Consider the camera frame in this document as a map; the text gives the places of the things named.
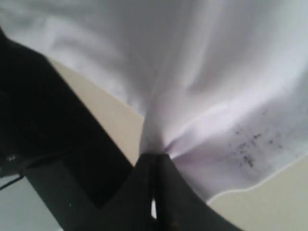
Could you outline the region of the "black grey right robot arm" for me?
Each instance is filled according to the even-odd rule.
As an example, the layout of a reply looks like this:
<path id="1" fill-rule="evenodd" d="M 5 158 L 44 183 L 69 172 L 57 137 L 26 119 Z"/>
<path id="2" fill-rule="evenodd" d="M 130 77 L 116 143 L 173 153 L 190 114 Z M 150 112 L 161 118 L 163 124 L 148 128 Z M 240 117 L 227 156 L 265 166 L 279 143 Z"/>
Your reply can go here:
<path id="1" fill-rule="evenodd" d="M 132 165 L 47 59 L 0 36 L 0 175 L 27 178 L 65 231 L 235 231 L 167 154 Z"/>

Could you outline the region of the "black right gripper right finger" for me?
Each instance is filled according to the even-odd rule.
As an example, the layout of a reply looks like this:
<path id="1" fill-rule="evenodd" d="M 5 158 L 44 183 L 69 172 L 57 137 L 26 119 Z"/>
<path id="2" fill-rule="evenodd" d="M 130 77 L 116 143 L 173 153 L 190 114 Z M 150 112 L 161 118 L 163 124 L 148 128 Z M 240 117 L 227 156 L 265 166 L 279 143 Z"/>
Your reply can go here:
<path id="1" fill-rule="evenodd" d="M 157 231 L 240 230 L 191 189 L 168 155 L 155 157 L 153 180 Z"/>

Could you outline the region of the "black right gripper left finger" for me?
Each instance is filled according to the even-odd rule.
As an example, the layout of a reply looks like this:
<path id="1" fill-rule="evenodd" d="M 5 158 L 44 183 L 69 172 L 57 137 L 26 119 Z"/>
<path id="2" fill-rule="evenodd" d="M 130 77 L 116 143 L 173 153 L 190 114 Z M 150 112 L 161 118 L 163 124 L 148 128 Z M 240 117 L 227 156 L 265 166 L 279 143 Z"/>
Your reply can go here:
<path id="1" fill-rule="evenodd" d="M 121 189 L 91 221 L 92 231 L 151 231 L 156 155 L 143 154 Z"/>

